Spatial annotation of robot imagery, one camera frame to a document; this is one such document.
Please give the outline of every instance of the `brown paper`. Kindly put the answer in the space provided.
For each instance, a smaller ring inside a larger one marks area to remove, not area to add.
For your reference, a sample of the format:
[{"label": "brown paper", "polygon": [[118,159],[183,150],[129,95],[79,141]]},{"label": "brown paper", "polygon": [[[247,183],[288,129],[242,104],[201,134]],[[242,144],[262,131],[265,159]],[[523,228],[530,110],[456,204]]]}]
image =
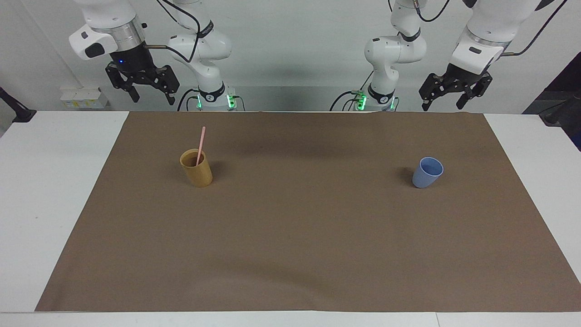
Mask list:
[{"label": "brown paper", "polygon": [[581,286],[483,115],[131,112],[37,310],[561,312]]}]

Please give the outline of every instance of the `white table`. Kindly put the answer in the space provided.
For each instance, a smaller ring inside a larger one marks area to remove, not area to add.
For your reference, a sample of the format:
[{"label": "white table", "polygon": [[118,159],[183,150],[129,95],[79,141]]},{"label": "white table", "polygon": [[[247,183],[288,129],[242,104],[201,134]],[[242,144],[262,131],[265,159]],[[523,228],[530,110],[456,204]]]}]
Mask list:
[{"label": "white table", "polygon": [[[573,313],[34,313],[127,112],[38,112],[0,138],[0,326],[581,326]],[[537,116],[486,115],[581,280],[581,153]]]}]

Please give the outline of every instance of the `cable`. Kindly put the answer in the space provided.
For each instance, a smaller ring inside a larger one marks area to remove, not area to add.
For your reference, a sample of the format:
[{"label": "cable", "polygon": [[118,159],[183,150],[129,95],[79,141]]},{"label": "cable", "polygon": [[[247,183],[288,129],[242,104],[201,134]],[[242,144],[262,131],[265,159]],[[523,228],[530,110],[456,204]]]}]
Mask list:
[{"label": "cable", "polygon": [[240,101],[242,101],[242,109],[244,111],[246,111],[246,105],[244,105],[244,99],[240,95],[235,95],[232,97],[232,99],[240,99]]},{"label": "cable", "polygon": [[197,99],[197,98],[198,98],[198,96],[197,96],[197,95],[194,95],[193,97],[189,97],[189,98],[188,98],[188,99],[185,101],[185,110],[186,110],[186,111],[189,111],[189,101],[190,101],[191,99]]},{"label": "cable", "polygon": [[199,92],[199,91],[200,91],[200,90],[197,90],[197,89],[195,89],[195,88],[190,88],[188,91],[186,91],[186,92],[184,93],[184,95],[182,95],[182,98],[180,99],[180,104],[178,104],[178,110],[177,110],[177,111],[180,111],[180,109],[181,109],[181,105],[184,103],[184,99],[185,99],[185,97],[186,97],[186,96],[187,96],[187,95],[188,95],[190,92]]},{"label": "cable", "polygon": [[542,110],[541,112],[539,112],[537,115],[540,115],[541,113],[543,113],[543,112],[545,112],[545,111],[547,111],[547,110],[550,110],[550,109],[553,109],[553,108],[555,108],[555,107],[558,107],[558,106],[560,106],[560,105],[564,104],[565,102],[567,102],[567,101],[563,101],[563,102],[561,102],[561,103],[559,103],[559,104],[552,105],[552,106],[550,106],[550,107],[548,107],[548,108],[546,108],[546,109],[543,109],[543,110]]},{"label": "cable", "polygon": [[347,107],[347,104],[350,103],[350,102],[351,102],[351,105],[353,105],[353,103],[356,102],[356,100],[349,99],[349,100],[345,101],[345,104],[343,105],[343,109],[341,109],[341,111],[345,111],[345,107]]},{"label": "cable", "polygon": [[436,17],[432,18],[432,19],[426,19],[422,16],[422,12],[419,9],[419,3],[417,1],[414,1],[414,6],[415,6],[415,11],[418,13],[418,16],[421,20],[425,21],[426,23],[431,23],[434,20],[440,18],[440,16],[442,15],[442,13],[444,12],[444,10],[446,10],[446,7],[448,7],[448,3],[450,3],[450,0],[446,0],[446,3],[444,4],[444,7],[442,7],[442,9],[440,10],[440,12],[436,15]]},{"label": "cable", "polygon": [[175,53],[176,55],[180,56],[180,58],[182,58],[184,61],[188,61],[188,58],[186,58],[183,54],[181,54],[179,51],[177,51],[176,49],[172,48],[172,47],[168,47],[167,45],[163,45],[163,44],[146,44],[145,48],[147,49],[153,49],[153,50],[169,50],[173,53]]},{"label": "cable", "polygon": [[[198,31],[196,32],[196,41],[194,41],[194,43],[193,43],[192,53],[190,54],[190,56],[189,56],[189,59],[186,59],[186,57],[185,57],[185,56],[183,56],[181,53],[179,53],[179,51],[177,51],[177,50],[175,50],[175,49],[172,49],[172,48],[170,48],[170,47],[168,47],[168,46],[165,46],[165,48],[152,48],[152,49],[167,49],[167,50],[170,50],[171,52],[173,52],[173,53],[175,53],[175,54],[179,55],[179,56],[180,56],[180,57],[181,57],[183,60],[185,60],[187,63],[190,63],[190,62],[192,62],[193,55],[196,53],[196,49],[198,48],[198,41],[200,40],[200,32],[202,31],[202,27],[200,26],[200,21],[199,21],[199,20],[198,20],[196,17],[194,17],[192,14],[190,14],[189,12],[187,12],[187,11],[185,11],[185,10],[181,9],[180,7],[176,6],[175,4],[173,4],[172,2],[170,2],[169,0],[161,0],[161,1],[165,2],[166,4],[168,4],[169,6],[171,6],[172,8],[174,8],[175,10],[177,10],[177,11],[179,11],[179,12],[183,13],[184,15],[186,15],[186,16],[188,16],[188,17],[190,17],[191,19],[193,19],[193,20],[196,22],[196,25],[197,25],[197,27],[198,27]],[[162,8],[163,8],[163,9],[164,9],[164,10],[165,10],[165,11],[166,11],[166,12],[167,12],[167,13],[168,13],[170,16],[171,16],[171,18],[177,22],[177,20],[176,20],[176,19],[175,19],[175,18],[174,18],[174,17],[171,15],[171,13],[170,13],[170,12],[169,12],[169,11],[168,11],[168,10],[167,10],[167,9],[166,9],[164,6],[163,6],[163,5],[162,5],[162,3],[161,3],[161,2],[159,2],[159,1],[158,1],[158,3],[159,3],[159,5],[160,5],[160,6],[162,6]]]},{"label": "cable", "polygon": [[331,105],[331,108],[329,109],[329,111],[333,111],[333,107],[337,104],[337,102],[339,102],[339,100],[344,97],[345,95],[348,94],[354,94],[353,91],[347,91],[347,92],[343,92],[341,93],[340,96],[337,97],[337,99],[335,99],[335,101],[333,102],[333,104]]},{"label": "cable", "polygon": [[178,22],[178,20],[177,20],[177,19],[175,19],[175,17],[174,17],[174,16],[173,16],[173,15],[170,13],[170,11],[169,11],[169,10],[167,10],[167,8],[166,8],[164,5],[162,5],[162,3],[161,3],[159,0],[155,0],[155,1],[157,1],[157,2],[159,3],[159,5],[160,5],[160,6],[162,6],[163,10],[165,10],[165,11],[166,11],[166,13],[167,13],[168,15],[170,15],[171,19],[173,19],[173,20],[174,20],[174,22],[176,22],[176,23]]},{"label": "cable", "polygon": [[529,43],[529,45],[526,46],[526,48],[521,51],[521,52],[505,52],[503,54],[501,54],[501,57],[515,57],[515,56],[520,56],[522,54],[524,54],[528,49],[530,49],[532,47],[532,45],[535,43],[535,41],[539,38],[539,36],[541,35],[541,33],[544,31],[544,29],[548,26],[548,24],[553,20],[553,18],[557,15],[557,13],[559,12],[559,10],[561,10],[561,8],[563,8],[563,6],[567,3],[567,1],[569,0],[563,0],[563,2],[561,2],[561,4],[559,5],[559,7],[557,7],[555,9],[555,11],[553,12],[553,14],[547,19],[547,21],[545,22],[545,24],[543,25],[543,27],[541,27],[541,29],[539,30],[539,32],[537,33],[537,35],[535,35],[535,37],[533,38],[533,40]]},{"label": "cable", "polygon": [[[363,84],[361,85],[361,87],[359,88],[359,91],[363,90],[363,88],[365,87],[365,84],[367,84],[367,82],[369,81],[369,79],[371,78],[371,75],[373,75],[373,70],[371,71],[371,73],[369,73],[369,76],[367,76],[367,79],[365,80],[365,82],[363,82]],[[357,99],[357,96],[355,95],[353,97],[353,101]],[[353,107],[354,102],[351,102],[351,105],[349,106],[349,110],[347,111],[351,111],[351,108]]]}]

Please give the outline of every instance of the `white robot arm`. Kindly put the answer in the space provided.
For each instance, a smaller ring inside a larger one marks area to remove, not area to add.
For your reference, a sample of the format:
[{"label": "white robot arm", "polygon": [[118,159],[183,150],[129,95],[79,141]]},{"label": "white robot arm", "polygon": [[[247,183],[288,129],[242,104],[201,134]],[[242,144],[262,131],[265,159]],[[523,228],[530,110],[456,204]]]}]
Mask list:
[{"label": "white robot arm", "polygon": [[[420,0],[423,8],[427,0]],[[394,63],[413,63],[426,54],[426,41],[421,36],[421,19],[415,9],[415,0],[396,0],[391,17],[392,26],[399,32],[396,36],[373,38],[365,46],[365,58],[373,65],[373,79],[365,89],[366,106],[372,111],[387,110],[395,94],[399,72]]]},{"label": "white robot arm", "polygon": [[109,54],[113,61],[106,72],[113,87],[129,93],[137,102],[139,94],[133,84],[150,85],[165,93],[173,104],[180,83],[169,65],[158,68],[145,44],[143,27],[128,0],[75,0],[81,7],[85,26],[69,37],[81,59],[89,60]]},{"label": "white robot arm", "polygon": [[214,27],[202,0],[173,0],[173,2],[184,12],[196,17],[199,22],[200,28],[191,17],[178,10],[179,24],[190,33],[173,36],[167,44],[181,54],[189,54],[198,35],[197,50],[191,61],[183,55],[173,53],[174,59],[185,64],[196,76],[200,91],[198,108],[215,111],[232,110],[236,105],[233,100],[234,89],[224,83],[219,68],[211,62],[228,58],[232,53],[232,42]]},{"label": "white robot arm", "polygon": [[444,75],[430,74],[419,93],[427,111],[435,99],[462,93],[458,109],[484,95],[492,76],[488,68],[506,50],[521,24],[553,0],[463,0],[472,18],[462,32]]}]

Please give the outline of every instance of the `cup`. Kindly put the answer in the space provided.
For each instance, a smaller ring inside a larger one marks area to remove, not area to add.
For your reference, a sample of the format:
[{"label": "cup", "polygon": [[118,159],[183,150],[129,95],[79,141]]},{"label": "cup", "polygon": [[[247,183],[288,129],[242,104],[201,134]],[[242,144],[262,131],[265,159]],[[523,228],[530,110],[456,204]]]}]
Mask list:
[{"label": "cup", "polygon": [[212,183],[212,171],[210,164],[206,158],[206,154],[202,151],[200,156],[200,164],[196,165],[198,159],[198,149],[191,149],[185,151],[180,157],[180,164],[184,168],[185,174],[189,181],[195,187],[206,187]]},{"label": "cup", "polygon": [[432,185],[444,173],[444,166],[436,158],[425,157],[419,161],[414,172],[412,182],[419,189],[425,189]]}]

